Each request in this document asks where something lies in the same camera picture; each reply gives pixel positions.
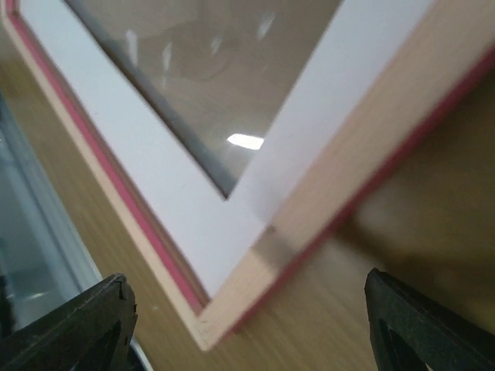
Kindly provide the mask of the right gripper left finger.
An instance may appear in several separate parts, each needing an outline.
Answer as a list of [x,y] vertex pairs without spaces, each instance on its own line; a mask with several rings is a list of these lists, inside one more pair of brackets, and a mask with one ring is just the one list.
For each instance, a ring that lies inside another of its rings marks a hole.
[[1,281],[3,370],[135,370],[131,340],[135,294],[123,274],[112,274],[24,328]]

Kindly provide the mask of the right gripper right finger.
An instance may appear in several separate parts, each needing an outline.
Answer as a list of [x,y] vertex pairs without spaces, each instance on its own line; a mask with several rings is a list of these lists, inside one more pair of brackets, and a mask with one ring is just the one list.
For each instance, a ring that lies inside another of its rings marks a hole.
[[379,370],[494,369],[493,334],[377,268],[364,291]]

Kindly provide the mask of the pink wooden picture frame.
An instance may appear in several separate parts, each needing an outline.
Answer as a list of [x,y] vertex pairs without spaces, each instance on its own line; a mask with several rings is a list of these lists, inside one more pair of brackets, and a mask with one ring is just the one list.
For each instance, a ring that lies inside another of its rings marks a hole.
[[184,325],[212,349],[305,253],[348,213],[435,120],[491,67],[492,1],[430,1],[432,7],[350,112],[316,162],[216,294],[145,201],[20,12],[1,21]]

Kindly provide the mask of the white photo mat board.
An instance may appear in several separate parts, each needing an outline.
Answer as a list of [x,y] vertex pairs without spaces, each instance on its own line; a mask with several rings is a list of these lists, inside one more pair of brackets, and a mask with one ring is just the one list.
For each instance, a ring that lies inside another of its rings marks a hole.
[[67,5],[23,1],[20,12],[212,295],[431,7],[430,1],[344,2],[229,196],[220,194]]

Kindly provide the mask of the aluminium front rail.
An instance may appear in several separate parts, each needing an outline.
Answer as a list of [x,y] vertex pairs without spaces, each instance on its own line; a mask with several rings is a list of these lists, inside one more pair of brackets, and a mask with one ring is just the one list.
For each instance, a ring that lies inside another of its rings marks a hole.
[[[2,105],[1,281],[7,282],[15,328],[30,325],[107,277],[95,267],[34,151]],[[131,348],[137,353],[135,370],[150,369],[133,336]]]

